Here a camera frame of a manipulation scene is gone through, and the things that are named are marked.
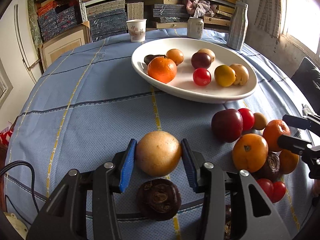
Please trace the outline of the large yellow passion fruit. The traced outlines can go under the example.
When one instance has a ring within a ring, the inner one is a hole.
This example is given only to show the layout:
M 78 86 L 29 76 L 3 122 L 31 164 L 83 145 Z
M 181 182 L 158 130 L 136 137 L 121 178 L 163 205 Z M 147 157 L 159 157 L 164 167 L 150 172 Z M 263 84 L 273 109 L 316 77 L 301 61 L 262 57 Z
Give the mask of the large yellow passion fruit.
M 165 131 L 150 132 L 136 146 L 136 165 L 152 177 L 164 177 L 178 165 L 182 150 L 179 141 Z

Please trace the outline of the dark brown mangosteen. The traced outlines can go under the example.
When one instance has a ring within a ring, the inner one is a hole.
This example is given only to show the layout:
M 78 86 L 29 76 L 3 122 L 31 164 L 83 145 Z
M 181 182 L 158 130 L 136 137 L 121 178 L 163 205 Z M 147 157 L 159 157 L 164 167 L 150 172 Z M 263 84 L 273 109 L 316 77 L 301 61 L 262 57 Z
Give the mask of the dark brown mangosteen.
M 167 179 L 154 179 L 143 183 L 137 192 L 139 211 L 148 219 L 165 221 L 172 219 L 181 207 L 178 187 Z

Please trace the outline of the dark red plum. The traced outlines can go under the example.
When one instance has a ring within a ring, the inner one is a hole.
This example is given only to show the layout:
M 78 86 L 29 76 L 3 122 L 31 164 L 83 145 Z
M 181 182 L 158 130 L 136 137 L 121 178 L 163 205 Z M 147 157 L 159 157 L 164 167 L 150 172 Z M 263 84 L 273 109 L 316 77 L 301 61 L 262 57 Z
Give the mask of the dark red plum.
M 213 136 L 220 142 L 238 140 L 243 130 L 243 118 L 236 109 L 225 109 L 212 117 L 211 129 Z

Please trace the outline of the tan potato-like fruit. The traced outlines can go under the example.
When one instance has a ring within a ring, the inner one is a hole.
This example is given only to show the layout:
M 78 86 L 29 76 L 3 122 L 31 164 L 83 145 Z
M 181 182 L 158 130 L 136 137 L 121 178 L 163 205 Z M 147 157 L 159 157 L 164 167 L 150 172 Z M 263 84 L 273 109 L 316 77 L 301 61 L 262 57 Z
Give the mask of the tan potato-like fruit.
M 249 72 L 242 64 L 231 64 L 230 67 L 235 71 L 235 81 L 233 85 L 244 86 L 249 80 Z

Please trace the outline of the yellow orange citrus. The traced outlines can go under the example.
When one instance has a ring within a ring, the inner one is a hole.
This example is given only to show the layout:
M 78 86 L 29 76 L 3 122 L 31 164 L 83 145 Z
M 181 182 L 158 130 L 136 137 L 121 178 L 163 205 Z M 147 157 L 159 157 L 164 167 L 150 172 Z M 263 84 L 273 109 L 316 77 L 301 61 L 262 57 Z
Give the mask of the yellow orange citrus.
M 214 78 L 218 85 L 222 87 L 229 87 L 234 83 L 236 73 L 230 66 L 223 64 L 215 69 Z

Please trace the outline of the red cherry tomato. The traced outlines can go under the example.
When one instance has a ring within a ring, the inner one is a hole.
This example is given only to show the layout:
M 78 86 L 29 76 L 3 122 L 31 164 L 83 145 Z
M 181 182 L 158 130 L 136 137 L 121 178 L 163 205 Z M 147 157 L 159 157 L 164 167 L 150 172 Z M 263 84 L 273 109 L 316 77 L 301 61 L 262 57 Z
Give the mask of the red cherry tomato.
M 193 72 L 193 81 L 196 85 L 204 87 L 211 83 L 212 76 L 210 72 L 205 68 L 197 68 Z

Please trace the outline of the orange mandarin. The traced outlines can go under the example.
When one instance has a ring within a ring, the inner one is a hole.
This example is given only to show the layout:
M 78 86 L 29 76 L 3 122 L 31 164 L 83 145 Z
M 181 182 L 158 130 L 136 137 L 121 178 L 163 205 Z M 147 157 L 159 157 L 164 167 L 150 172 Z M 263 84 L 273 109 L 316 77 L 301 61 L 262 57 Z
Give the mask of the orange mandarin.
M 169 83 L 177 74 L 177 66 L 174 61 L 166 57 L 156 57 L 147 68 L 148 76 L 162 83 Z

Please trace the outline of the small tan fruit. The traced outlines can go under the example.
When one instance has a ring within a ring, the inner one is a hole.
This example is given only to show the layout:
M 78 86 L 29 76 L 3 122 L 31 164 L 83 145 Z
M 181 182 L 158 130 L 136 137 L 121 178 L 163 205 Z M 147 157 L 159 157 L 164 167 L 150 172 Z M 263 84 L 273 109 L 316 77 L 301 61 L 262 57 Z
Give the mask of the small tan fruit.
M 166 57 L 174 61 L 177 66 L 184 61 L 184 54 L 179 49 L 170 49 Z

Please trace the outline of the small red tomato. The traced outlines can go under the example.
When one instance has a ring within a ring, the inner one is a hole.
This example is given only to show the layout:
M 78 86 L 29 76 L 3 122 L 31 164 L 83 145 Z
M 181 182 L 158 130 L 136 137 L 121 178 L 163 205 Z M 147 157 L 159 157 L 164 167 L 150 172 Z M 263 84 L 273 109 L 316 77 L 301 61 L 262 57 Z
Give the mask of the small red tomato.
M 286 186 L 282 181 L 276 181 L 273 184 L 273 194 L 271 197 L 272 203 L 277 203 L 284 197 L 286 193 Z

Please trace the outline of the black cushion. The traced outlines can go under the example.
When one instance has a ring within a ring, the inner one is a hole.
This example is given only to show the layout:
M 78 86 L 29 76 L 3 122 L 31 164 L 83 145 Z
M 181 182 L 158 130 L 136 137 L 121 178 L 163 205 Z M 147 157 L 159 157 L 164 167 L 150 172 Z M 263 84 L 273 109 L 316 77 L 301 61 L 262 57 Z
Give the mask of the black cushion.
M 304 94 L 313 110 L 319 112 L 319 68 L 308 57 L 303 57 L 291 80 Z

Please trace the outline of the blue checked tablecloth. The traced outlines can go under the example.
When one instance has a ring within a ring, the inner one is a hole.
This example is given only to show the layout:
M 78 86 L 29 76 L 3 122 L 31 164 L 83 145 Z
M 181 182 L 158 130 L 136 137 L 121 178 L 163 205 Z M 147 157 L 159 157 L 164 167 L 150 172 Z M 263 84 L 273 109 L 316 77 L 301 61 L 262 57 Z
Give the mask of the blue checked tablecloth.
M 96 169 L 123 151 L 131 139 L 163 130 L 179 141 L 186 138 L 193 150 L 223 170 L 236 171 L 233 144 L 220 144 L 210 129 L 214 113 L 225 108 L 247 107 L 263 113 L 268 121 L 283 115 L 302 115 L 309 104 L 291 79 L 272 61 L 249 45 L 239 55 L 254 68 L 258 85 L 245 100 L 206 104 L 183 100 L 151 87 L 132 68 L 131 55 L 141 43 L 130 42 L 128 34 L 106 38 L 60 56 L 40 77 L 18 116 L 10 139 L 6 163 L 29 162 L 35 170 L 35 197 L 41 209 L 47 196 L 72 168 L 80 172 Z M 306 225 L 311 206 L 313 180 L 308 166 L 299 162 L 284 176 L 287 193 L 275 204 L 294 237 Z M 37 216 L 30 194 L 29 168 L 18 166 L 4 177 L 5 194 L 24 220 Z M 135 166 L 124 194 L 115 194 L 116 211 L 122 216 L 123 239 L 177 239 L 173 219 L 156 222 L 138 218 L 136 192 L 150 180 Z M 196 239 L 203 194 L 189 187 L 183 163 L 170 174 L 182 197 L 178 212 L 180 239 Z

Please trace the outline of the dark plum on table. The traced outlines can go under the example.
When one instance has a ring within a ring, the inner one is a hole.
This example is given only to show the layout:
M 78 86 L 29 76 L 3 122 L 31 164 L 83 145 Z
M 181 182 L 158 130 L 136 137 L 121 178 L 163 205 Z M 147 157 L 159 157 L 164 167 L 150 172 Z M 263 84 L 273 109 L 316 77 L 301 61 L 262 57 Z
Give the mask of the dark plum on table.
M 208 69 L 212 64 L 212 59 L 207 53 L 196 52 L 191 57 L 191 65 L 194 69 L 205 68 Z

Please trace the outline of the cream wooden board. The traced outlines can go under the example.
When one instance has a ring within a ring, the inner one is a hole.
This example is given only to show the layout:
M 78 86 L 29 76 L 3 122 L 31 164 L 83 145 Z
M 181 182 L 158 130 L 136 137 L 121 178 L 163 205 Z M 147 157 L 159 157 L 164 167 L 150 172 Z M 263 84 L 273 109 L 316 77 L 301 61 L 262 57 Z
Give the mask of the cream wooden board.
M 13 226 L 13 228 L 19 233 L 19 235 L 23 239 L 26 239 L 26 236 L 29 231 L 27 226 L 21 220 L 19 220 L 14 213 L 4 212 L 4 215 L 6 216 L 10 224 Z

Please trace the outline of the framed cardboard panel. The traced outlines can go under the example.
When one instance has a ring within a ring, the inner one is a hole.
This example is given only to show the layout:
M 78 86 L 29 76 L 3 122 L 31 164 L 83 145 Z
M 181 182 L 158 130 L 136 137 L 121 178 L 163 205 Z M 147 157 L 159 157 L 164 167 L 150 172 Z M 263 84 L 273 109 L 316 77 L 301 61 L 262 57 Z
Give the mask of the framed cardboard panel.
M 91 43 L 90 23 L 86 21 L 57 35 L 40 46 L 44 71 L 62 54 Z

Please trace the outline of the pink crumpled cloth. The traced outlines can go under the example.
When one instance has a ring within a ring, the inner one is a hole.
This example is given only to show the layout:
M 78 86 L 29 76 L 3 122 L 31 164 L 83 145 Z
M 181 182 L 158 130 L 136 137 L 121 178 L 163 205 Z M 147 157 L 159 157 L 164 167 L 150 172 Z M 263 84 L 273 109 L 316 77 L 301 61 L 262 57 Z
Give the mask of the pink crumpled cloth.
M 187 13 L 194 18 L 214 17 L 216 5 L 207 0 L 183 0 Z

